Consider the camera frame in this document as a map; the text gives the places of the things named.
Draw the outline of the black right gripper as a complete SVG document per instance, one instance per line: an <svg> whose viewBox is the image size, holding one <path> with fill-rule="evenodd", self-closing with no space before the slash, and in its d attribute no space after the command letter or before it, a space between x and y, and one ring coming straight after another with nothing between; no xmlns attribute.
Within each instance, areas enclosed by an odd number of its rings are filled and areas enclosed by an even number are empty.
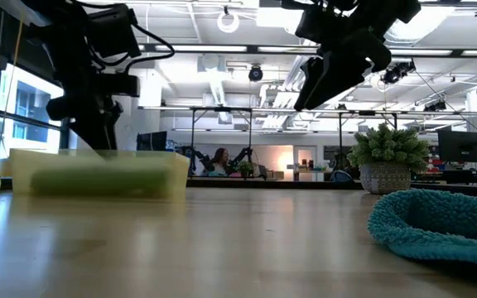
<svg viewBox="0 0 477 298"><path fill-rule="evenodd" d="M314 109L364 81L364 72L384 70L392 54L369 29L347 32L327 29L328 39L320 44L320 57L301 65L304 84L294 104L296 111Z"/></svg>

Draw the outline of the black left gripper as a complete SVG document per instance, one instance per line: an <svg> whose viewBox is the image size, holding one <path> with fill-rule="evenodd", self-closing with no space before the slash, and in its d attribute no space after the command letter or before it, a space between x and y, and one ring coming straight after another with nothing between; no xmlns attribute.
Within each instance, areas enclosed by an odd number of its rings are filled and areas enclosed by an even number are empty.
<svg viewBox="0 0 477 298"><path fill-rule="evenodd" d="M94 150L116 150L115 122L123 112L122 105L111 95L64 95L51 99L46 105L51 120L105 121L94 130L87 123L71 123L71 129Z"/></svg>

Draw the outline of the teal microfiber towel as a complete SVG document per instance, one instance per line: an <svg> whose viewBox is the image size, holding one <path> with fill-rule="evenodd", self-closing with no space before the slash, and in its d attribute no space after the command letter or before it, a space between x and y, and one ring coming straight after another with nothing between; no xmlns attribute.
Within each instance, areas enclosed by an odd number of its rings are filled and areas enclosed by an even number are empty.
<svg viewBox="0 0 477 298"><path fill-rule="evenodd" d="M377 243L401 257L477 265L477 196L396 191L373 206L368 231Z"/></svg>

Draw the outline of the yellow translucent plastic basket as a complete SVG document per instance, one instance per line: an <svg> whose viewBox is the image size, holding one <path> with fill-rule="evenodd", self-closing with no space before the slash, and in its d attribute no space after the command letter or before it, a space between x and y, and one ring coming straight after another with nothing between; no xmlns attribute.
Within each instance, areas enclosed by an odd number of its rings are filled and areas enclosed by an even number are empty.
<svg viewBox="0 0 477 298"><path fill-rule="evenodd" d="M31 192L31 177L42 170L108 166L122 169L163 169L170 176L167 192L161 196L145 196L148 199L185 198L186 181L190 160L178 153L168 151L93 151L60 150L57 153L12 149L7 168L12 177L12 189L16 194L34 195Z"/></svg>

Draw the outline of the small black monitor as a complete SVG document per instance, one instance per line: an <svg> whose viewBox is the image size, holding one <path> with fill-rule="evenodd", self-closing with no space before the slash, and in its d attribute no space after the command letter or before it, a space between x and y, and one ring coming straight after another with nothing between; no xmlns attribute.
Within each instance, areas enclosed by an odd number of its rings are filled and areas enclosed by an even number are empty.
<svg viewBox="0 0 477 298"><path fill-rule="evenodd" d="M137 135L138 151L165 151L167 131L139 133Z"/></svg>

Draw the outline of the potted green succulent plant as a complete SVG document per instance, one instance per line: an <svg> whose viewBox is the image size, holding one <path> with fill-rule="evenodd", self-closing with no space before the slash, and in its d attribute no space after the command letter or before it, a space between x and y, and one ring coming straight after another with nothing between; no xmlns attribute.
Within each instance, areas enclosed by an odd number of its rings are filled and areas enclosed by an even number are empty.
<svg viewBox="0 0 477 298"><path fill-rule="evenodd" d="M392 130L381 123L366 133L356 133L354 139L347 158L359 168L361 184L371 194L407 190L412 173L426 170L429 144L414 129Z"/></svg>

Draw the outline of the blue round object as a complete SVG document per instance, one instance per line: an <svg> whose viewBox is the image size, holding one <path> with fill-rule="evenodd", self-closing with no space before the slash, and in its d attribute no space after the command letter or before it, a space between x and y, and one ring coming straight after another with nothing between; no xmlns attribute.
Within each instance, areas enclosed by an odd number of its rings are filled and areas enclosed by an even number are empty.
<svg viewBox="0 0 477 298"><path fill-rule="evenodd" d="M353 177L346 171L336 170L330 174L330 182L333 183L352 183Z"/></svg>

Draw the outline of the small background plant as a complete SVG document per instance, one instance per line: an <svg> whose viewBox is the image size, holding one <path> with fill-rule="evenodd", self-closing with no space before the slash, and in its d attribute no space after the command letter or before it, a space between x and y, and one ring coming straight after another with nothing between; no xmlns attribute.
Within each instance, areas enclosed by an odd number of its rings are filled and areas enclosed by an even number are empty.
<svg viewBox="0 0 477 298"><path fill-rule="evenodd" d="M253 176L253 163L249 161L240 161L236 167L237 172L244 179Z"/></svg>

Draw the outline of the person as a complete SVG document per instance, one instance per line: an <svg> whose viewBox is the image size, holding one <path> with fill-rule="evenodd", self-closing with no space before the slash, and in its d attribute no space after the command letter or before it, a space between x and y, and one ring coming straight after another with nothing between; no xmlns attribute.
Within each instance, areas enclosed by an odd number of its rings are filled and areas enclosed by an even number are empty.
<svg viewBox="0 0 477 298"><path fill-rule="evenodd" d="M229 153L226 148L219 148L216 150L210 164L213 166L211 171L208 171L208 176L228 176L231 174L231 168L228 165Z"/></svg>

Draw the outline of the large black monitor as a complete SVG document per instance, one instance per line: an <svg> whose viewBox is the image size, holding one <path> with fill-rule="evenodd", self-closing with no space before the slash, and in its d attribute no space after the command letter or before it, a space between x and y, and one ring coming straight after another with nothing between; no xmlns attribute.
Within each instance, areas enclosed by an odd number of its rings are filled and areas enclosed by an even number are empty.
<svg viewBox="0 0 477 298"><path fill-rule="evenodd" d="M477 132L439 130L439 156L448 162L477 162Z"/></svg>

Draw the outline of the black background stand frame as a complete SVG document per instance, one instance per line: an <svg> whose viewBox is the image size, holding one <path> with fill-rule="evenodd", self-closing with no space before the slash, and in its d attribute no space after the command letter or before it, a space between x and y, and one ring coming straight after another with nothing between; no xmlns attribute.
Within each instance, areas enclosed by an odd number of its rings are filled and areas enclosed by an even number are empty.
<svg viewBox="0 0 477 298"><path fill-rule="evenodd" d="M372 118L380 116L384 122L389 123L394 130L398 129L398 114L394 112L387 111L377 111L377 110L340 110L337 109L336 113L338 114L338 133L339 133L339 157L337 158L336 165L339 170L345 169L344 159L346 155L343 150L343 126L345 122L351 118Z"/></svg>
<svg viewBox="0 0 477 298"><path fill-rule="evenodd" d="M240 107L229 107L229 106L212 106L212 107L190 107L189 110L192 112L191 115L191 133L190 133L190 148L194 150L195 142L195 123L198 119L195 117L197 111L203 111L202 116L206 114L207 111L213 111L216 113L226 112L232 113L237 112L248 124L248 149L246 150L245 156L248 158L248 162L252 161L252 120L253 120L253 109L252 108L240 108Z"/></svg>

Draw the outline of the black overhead frame beam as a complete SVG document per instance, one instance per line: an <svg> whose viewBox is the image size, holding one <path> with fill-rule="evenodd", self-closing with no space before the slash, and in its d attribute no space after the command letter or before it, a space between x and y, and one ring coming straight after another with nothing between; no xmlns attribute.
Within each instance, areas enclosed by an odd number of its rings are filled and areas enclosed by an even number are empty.
<svg viewBox="0 0 477 298"><path fill-rule="evenodd" d="M177 53L215 53L215 54L250 54L250 55L315 55L319 46L296 45L206 45L177 44L172 46ZM427 48L427 47L389 47L395 57L450 57L453 59L477 59L477 49L461 48Z"/></svg>

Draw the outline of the black metal table frame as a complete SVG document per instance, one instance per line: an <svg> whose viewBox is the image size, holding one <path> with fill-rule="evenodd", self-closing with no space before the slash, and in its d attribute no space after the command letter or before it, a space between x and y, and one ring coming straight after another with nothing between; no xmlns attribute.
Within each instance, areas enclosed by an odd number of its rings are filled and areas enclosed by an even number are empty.
<svg viewBox="0 0 477 298"><path fill-rule="evenodd" d="M263 179L242 178L212 178L194 177L188 178L187 187L192 188L235 188L235 189L273 189L273 190L363 190L363 186L357 182L334 183L327 181L282 181ZM477 196L477 186L474 185L441 185L412 183L413 189L442 190L452 193Z"/></svg>

